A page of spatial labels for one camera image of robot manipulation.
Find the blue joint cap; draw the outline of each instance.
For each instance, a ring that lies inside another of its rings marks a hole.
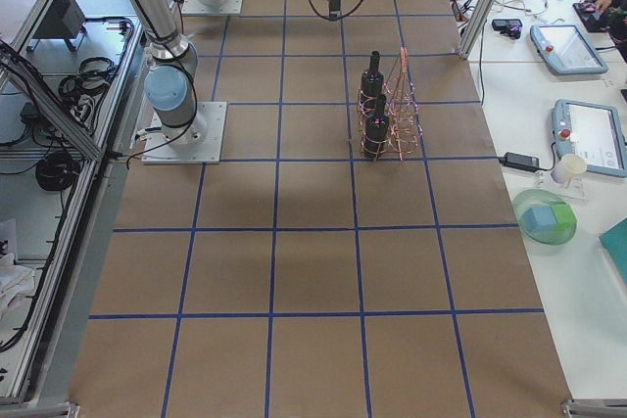
[[[151,70],[144,80],[146,96],[160,112],[176,110],[189,91],[187,77],[172,66],[160,66]]]

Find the black bottle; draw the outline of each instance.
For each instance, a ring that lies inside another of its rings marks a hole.
[[[383,74],[379,72],[380,58],[378,51],[372,51],[372,54],[370,54],[370,66],[362,74],[360,102],[362,103],[362,112],[365,116],[369,116],[374,111],[376,97],[383,90]]]
[[[386,100],[385,95],[378,95],[374,112],[365,119],[363,154],[367,159],[377,159],[385,150],[385,141],[390,126],[390,118],[385,116]]]

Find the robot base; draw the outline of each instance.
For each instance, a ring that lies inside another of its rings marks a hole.
[[[222,151],[222,136],[226,122],[226,102],[198,102],[198,112],[207,121],[207,135],[198,143],[185,146],[164,146],[147,152],[141,160],[144,163],[219,163]],[[154,114],[151,126],[161,126],[157,114]],[[161,133],[148,136],[146,148],[166,144]]]
[[[240,15],[243,0],[226,0],[219,6],[203,4],[199,0],[185,0],[182,14],[188,17],[212,17],[222,15]]]

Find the white cup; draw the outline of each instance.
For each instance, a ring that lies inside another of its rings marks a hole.
[[[567,186],[573,177],[585,173],[587,169],[588,164],[582,157],[564,154],[551,172],[551,177],[555,183]]]

